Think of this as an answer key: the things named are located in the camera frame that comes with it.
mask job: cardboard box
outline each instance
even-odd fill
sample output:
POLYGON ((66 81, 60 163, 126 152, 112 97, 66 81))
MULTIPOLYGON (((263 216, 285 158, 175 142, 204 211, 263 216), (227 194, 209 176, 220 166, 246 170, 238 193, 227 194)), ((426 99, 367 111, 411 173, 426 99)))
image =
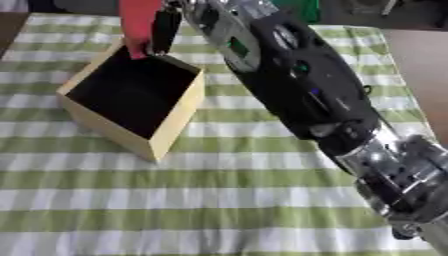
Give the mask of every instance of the cardboard box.
POLYGON ((79 124, 159 161, 202 102, 204 72, 169 56, 131 60, 119 40, 57 95, 79 124))

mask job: table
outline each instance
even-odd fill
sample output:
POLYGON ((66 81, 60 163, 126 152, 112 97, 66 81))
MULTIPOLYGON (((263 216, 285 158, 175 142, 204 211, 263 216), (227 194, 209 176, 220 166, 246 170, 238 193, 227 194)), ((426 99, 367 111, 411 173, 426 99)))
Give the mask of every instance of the table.
POLYGON ((0 58, 27 18, 27 13, 0 13, 0 58))
MULTIPOLYGON (((0 14, 0 57, 28 17, 23 13, 0 14)), ((448 145, 445 95, 448 93, 448 33, 384 29, 395 61, 426 114, 438 140, 448 145)))
MULTIPOLYGON (((429 134, 378 29, 314 29, 392 125, 429 134)), ((3 57, 4 255, 428 255, 394 239, 353 178, 293 138, 186 24, 170 54, 205 66, 207 97, 158 165, 73 123, 54 91, 120 36, 118 18, 35 14, 3 57)))

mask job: green striped tablecloth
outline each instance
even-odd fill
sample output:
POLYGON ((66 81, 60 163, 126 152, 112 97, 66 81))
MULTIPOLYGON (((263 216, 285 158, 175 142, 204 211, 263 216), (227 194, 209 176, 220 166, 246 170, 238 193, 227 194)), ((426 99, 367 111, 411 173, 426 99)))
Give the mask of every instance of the green striped tablecloth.
MULTIPOLYGON (((432 136, 374 28, 316 26, 403 133, 432 136)), ((55 91, 120 36, 119 19, 32 15, 0 63, 1 255, 428 255, 390 228, 183 25, 175 57, 206 100, 159 165, 79 127, 55 91)))

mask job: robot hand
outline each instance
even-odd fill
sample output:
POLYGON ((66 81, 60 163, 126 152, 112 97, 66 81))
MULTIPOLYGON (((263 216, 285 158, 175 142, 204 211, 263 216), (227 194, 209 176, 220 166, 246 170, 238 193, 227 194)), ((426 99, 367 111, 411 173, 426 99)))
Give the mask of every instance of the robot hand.
MULTIPOLYGON (((173 1, 167 3, 165 7, 176 8, 173 1)), ((419 135, 397 134, 372 107, 368 88, 344 60, 269 0, 180 0, 177 6, 242 84, 297 138, 315 141, 356 177, 358 192, 392 225, 397 238, 420 236, 448 255, 447 150, 419 135)), ((155 17, 156 10, 146 11, 155 17)), ((126 27, 138 27, 127 23, 128 18, 143 17, 124 17, 126 36, 139 35, 126 27)), ((154 42, 172 42, 164 39, 165 31, 152 32, 154 42)), ((157 44, 155 53, 169 49, 157 44)))

